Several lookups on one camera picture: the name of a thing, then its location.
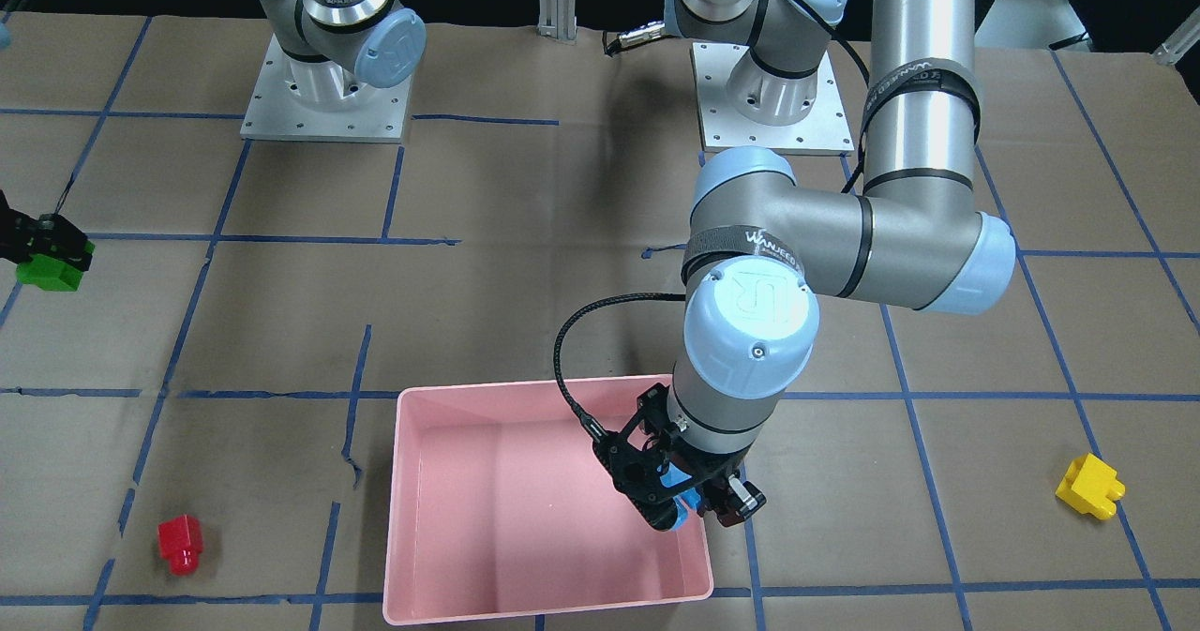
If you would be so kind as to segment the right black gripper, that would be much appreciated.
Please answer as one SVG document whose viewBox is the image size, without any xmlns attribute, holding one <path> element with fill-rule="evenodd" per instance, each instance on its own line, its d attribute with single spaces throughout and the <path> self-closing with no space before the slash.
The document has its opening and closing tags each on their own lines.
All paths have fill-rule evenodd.
<svg viewBox="0 0 1200 631">
<path fill-rule="evenodd" d="M 94 244 L 60 214 L 42 214 L 38 220 L 14 211 L 1 191 L 1 259 L 30 263 L 34 256 L 56 262 L 91 262 Z"/>
</svg>

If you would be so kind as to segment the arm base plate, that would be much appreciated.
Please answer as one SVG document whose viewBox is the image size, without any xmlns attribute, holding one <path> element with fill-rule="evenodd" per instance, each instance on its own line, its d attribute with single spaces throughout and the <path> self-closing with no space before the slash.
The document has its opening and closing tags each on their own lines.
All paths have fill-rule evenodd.
<svg viewBox="0 0 1200 631">
<path fill-rule="evenodd" d="M 372 88 L 334 62 L 306 64 L 270 38 L 240 136 L 254 142 L 403 140 L 414 77 Z"/>
<path fill-rule="evenodd" d="M 853 151 L 828 54 L 815 74 L 800 79 L 767 74 L 745 46 L 695 42 L 691 59 L 702 151 L 739 145 L 770 148 L 785 156 Z"/>
</svg>

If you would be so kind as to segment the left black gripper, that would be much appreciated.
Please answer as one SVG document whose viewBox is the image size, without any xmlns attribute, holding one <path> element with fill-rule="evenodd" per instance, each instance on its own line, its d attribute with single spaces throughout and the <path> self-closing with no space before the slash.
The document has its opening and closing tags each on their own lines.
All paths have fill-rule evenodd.
<svg viewBox="0 0 1200 631">
<path fill-rule="evenodd" d="M 739 464 L 746 451 L 710 453 L 686 443 L 679 422 L 668 417 L 668 387 L 653 384 L 638 396 L 636 411 L 624 428 L 595 426 L 595 456 L 614 489 L 659 531 L 671 531 L 668 525 L 676 518 L 672 498 L 690 488 L 698 489 L 702 498 L 696 515 L 715 513 L 722 527 L 745 523 L 767 501 L 762 489 L 742 479 Z M 660 476 L 668 463 L 692 480 L 665 488 Z"/>
</svg>

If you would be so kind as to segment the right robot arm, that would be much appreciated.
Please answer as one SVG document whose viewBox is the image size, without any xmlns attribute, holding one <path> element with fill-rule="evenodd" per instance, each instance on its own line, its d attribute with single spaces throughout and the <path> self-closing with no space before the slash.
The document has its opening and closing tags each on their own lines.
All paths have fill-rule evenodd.
<svg viewBox="0 0 1200 631">
<path fill-rule="evenodd" d="M 368 104 L 373 94 L 412 79 L 426 48 L 426 28 L 400 0 L 259 0 L 274 25 L 288 101 L 313 113 Z M 2 203 L 2 259 L 20 282 L 73 292 L 95 246 L 56 211 L 34 218 Z"/>
</svg>

